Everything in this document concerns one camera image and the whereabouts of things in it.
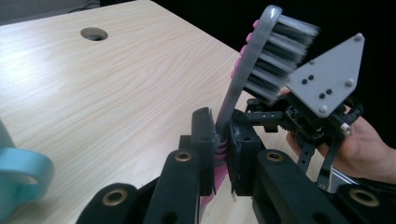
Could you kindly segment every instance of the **gray bristles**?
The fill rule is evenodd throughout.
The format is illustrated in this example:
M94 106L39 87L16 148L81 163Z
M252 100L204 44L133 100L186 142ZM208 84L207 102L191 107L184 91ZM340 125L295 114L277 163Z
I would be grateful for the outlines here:
M317 26L280 16L250 73L246 90L272 105L316 35Z

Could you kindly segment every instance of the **mug handle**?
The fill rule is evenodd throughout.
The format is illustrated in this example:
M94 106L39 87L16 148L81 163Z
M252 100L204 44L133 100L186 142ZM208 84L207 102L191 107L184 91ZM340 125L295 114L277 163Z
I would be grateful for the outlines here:
M0 147L0 173L24 178L17 194L19 203L29 203L40 199L47 192L54 176L52 161L37 152L15 147Z

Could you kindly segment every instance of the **light blue mug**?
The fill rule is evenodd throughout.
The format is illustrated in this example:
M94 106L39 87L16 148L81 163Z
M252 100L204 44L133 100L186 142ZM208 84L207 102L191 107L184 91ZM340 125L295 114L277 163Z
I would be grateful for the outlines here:
M21 203L44 196L53 175L52 161L40 153L15 148L0 120L0 222Z

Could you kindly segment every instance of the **wood grain surface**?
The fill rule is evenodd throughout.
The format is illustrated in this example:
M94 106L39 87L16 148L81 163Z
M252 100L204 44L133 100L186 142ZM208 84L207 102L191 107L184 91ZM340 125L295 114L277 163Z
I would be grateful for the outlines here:
M83 38L87 27L108 38ZM0 26L0 119L17 147L55 165L47 194L5 223L75 223L101 188L157 177L191 134L191 113L207 106L217 117L238 56L144 0ZM261 136L293 156L284 132ZM229 181L203 219L255 222L251 200L234 202Z

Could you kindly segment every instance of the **light wood tabletop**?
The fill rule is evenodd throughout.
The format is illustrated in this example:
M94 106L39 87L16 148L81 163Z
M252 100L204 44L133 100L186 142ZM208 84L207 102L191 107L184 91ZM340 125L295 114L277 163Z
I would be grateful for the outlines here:
M90 27L107 38L84 38ZM17 147L55 165L47 194L6 223L75 223L103 187L157 177L191 134L192 112L207 106L217 117L238 56L147 0L0 26L0 120ZM285 132L261 136L290 152ZM250 199L234 201L227 180L203 219L255 222Z

